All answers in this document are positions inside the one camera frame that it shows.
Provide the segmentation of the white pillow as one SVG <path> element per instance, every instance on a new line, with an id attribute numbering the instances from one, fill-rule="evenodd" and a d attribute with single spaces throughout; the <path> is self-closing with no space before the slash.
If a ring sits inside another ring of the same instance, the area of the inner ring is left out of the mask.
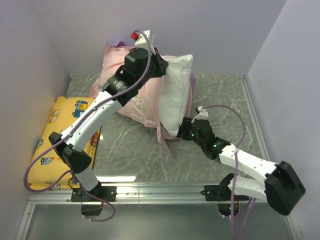
<path id="1" fill-rule="evenodd" d="M 194 57 L 188 54 L 163 58 L 168 62 L 168 66 L 160 84 L 159 120 L 166 132 L 175 137 L 183 118 L 189 116 L 191 111 L 196 85 L 196 76 L 192 73 Z"/>

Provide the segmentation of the pink purple pillowcase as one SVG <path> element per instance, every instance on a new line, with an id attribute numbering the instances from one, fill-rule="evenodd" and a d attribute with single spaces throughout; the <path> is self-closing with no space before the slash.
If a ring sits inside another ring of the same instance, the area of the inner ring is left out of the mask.
<path id="1" fill-rule="evenodd" d="M 138 91 L 138 94 L 122 107 L 118 113 L 143 124 L 145 127 L 155 128 L 157 141 L 169 152 L 170 148 L 166 141 L 175 139 L 176 136 L 169 135 L 160 122 L 159 99 L 161 80 L 162 77 L 148 80 Z"/>

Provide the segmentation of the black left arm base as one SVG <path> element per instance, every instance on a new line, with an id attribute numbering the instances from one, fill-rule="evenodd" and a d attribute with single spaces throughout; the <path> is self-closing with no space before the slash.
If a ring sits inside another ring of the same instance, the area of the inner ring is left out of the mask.
<path id="1" fill-rule="evenodd" d="M 116 213 L 115 207 L 111 204 L 111 202 L 115 202 L 116 195 L 116 186 L 99 186 L 89 192 L 81 187 L 72 190 L 70 201 L 72 203 L 81 203 L 81 214 L 87 220 L 103 222 L 111 219 Z M 111 207 L 111 215 L 106 219 L 93 219 L 93 217 L 97 217 L 102 213 L 104 205 Z"/>

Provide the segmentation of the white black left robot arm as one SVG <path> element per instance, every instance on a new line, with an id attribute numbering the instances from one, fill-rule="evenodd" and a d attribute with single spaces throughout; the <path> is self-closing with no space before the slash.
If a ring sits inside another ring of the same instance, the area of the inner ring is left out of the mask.
<path id="1" fill-rule="evenodd" d="M 156 48 L 152 51 L 132 48 L 125 55 L 123 65 L 108 78 L 84 113 L 61 133 L 49 135 L 55 152 L 68 165 L 89 201 L 101 198 L 103 191 L 85 146 L 102 124 L 135 97 L 149 79 L 164 76 L 168 65 Z"/>

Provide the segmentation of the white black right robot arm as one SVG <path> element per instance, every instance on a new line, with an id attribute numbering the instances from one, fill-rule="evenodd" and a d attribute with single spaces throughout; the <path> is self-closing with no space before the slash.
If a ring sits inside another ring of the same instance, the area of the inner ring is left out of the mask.
<path id="1" fill-rule="evenodd" d="M 275 163 L 256 157 L 230 142 L 215 136 L 206 119 L 184 117 L 178 138 L 193 141 L 204 155 L 222 165 L 240 170 L 249 176 L 229 174 L 221 181 L 220 194 L 226 200 L 247 196 L 267 201 L 277 213 L 287 216 L 306 193 L 306 188 L 292 165 Z"/>

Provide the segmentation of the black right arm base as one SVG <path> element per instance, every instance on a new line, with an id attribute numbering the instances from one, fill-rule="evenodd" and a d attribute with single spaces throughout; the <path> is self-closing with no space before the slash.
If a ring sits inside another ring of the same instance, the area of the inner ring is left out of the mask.
<path id="1" fill-rule="evenodd" d="M 223 218 L 231 217 L 231 204 L 225 203 L 231 200 L 231 190 L 223 185 L 205 185 L 200 192 L 207 202 L 217 202 L 218 212 Z M 246 207 L 251 203 L 251 198 L 244 195 L 235 195 L 233 200 L 234 216 L 240 213 L 240 202 L 247 201 Z"/>

